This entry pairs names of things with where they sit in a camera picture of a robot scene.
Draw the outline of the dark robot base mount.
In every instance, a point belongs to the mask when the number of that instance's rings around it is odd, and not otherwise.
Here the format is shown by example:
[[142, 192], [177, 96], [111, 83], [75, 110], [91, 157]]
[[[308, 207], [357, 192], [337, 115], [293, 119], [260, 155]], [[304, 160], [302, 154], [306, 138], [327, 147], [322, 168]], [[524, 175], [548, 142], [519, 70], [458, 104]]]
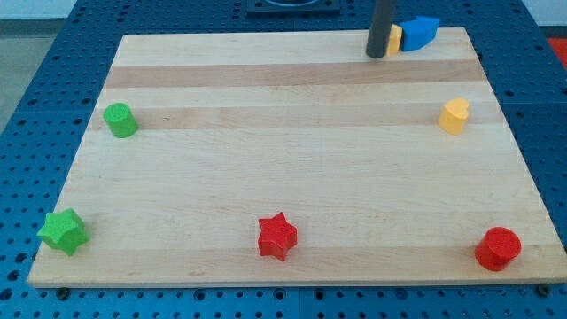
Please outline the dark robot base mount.
[[340, 0], [244, 0], [247, 15], [339, 13]]

